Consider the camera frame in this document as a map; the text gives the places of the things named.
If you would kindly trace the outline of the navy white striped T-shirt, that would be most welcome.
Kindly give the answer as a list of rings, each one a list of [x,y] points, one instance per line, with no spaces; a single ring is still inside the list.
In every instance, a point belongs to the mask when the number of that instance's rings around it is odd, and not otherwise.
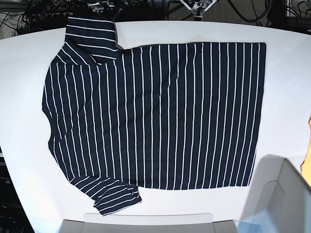
[[[113,21],[70,16],[49,65],[48,147],[68,182],[103,216],[141,203],[140,187],[248,186],[266,44],[116,43]]]

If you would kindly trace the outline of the grey plastic bin front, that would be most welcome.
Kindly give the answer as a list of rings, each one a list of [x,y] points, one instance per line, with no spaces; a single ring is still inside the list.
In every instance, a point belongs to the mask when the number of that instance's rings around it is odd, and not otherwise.
[[[233,220],[213,221],[212,214],[126,216],[85,214],[84,220],[64,220],[61,233],[236,233]]]

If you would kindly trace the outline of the orange object at edge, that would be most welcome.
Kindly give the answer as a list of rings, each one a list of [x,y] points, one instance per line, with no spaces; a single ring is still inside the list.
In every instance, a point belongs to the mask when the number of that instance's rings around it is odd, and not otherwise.
[[[300,166],[301,175],[304,180],[311,184],[311,139],[309,138],[308,148],[304,160]]]

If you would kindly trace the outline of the grey plastic bin right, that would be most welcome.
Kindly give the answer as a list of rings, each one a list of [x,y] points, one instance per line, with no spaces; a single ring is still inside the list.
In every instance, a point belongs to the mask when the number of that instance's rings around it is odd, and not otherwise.
[[[260,160],[241,222],[247,233],[311,231],[311,187],[288,159],[267,156]]]

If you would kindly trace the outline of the metal bracket behind table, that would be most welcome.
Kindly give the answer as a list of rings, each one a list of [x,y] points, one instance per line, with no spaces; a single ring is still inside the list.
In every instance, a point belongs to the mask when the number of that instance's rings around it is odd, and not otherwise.
[[[86,3],[93,12],[102,13],[113,10],[115,4],[112,0],[86,0]]]

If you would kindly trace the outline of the grey plastic bin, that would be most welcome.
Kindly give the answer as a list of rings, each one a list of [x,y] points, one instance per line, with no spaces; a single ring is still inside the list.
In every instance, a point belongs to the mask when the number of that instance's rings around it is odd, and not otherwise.
[[[311,231],[311,187],[288,159],[267,156],[260,160],[241,222],[247,233]]]
[[[61,233],[236,233],[233,220],[213,221],[212,214],[126,216],[85,214],[84,220],[64,220]]]

